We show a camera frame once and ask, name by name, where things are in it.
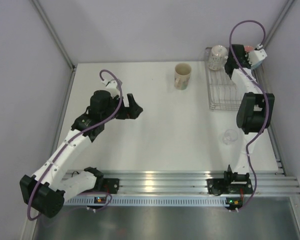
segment metal floor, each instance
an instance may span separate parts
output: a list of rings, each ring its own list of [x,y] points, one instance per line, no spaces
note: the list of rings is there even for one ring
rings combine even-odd
[[[43,220],[55,221],[39,220],[34,240],[300,239],[290,200],[282,197],[256,197],[240,213],[219,207],[111,206],[97,213],[74,210],[48,228]]]

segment white table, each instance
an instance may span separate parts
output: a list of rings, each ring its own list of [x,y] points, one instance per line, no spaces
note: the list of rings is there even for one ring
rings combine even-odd
[[[242,131],[236,111],[211,111],[204,62],[188,62],[192,75],[186,90],[174,88],[178,62],[81,63],[77,66],[59,139],[90,105],[94,91],[104,89],[102,69],[113,72],[126,94],[132,93],[143,113],[136,120],[114,119],[72,165],[73,170],[97,167],[110,171],[210,171],[227,169],[237,157]],[[225,145],[222,136],[234,129],[239,139]],[[275,173],[276,158],[268,132],[259,138],[251,156],[257,172]]]

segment dish rack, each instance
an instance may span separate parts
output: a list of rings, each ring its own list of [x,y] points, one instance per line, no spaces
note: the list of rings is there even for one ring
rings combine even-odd
[[[204,53],[204,61],[207,62],[211,47],[207,47]],[[231,81],[224,68],[214,71],[205,65],[206,82],[208,86],[209,106],[211,110],[238,110],[241,104],[241,96],[237,86]]]

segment wall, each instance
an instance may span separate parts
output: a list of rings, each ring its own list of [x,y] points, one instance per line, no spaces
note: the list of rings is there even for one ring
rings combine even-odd
[[[49,157],[70,69],[28,0],[0,0],[0,240],[26,218],[19,181]]]
[[[300,0],[267,48],[266,74],[275,94],[273,123],[285,167],[300,183]]]
[[[196,61],[228,46],[232,27],[253,19],[270,29],[286,0],[40,0],[74,63]],[[234,42],[256,45],[259,26]]]

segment mug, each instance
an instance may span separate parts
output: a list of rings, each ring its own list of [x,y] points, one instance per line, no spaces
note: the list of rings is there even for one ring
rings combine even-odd
[[[209,55],[208,68],[214,71],[221,69],[227,62],[228,50],[222,45],[214,46]]]
[[[179,90],[185,90],[188,86],[191,66],[187,63],[179,63],[174,68],[174,87]]]

